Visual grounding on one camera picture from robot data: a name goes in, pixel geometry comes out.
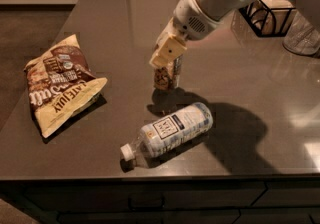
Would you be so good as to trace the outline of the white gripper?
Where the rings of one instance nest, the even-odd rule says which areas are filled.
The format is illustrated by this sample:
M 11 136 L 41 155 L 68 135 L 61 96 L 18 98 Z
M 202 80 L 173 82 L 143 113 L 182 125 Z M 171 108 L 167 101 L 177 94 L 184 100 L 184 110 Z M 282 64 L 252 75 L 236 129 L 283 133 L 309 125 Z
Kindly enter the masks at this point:
M 178 28 L 173 18 L 162 31 L 161 37 L 149 61 L 155 69 L 167 66 L 187 50 L 186 34 Z

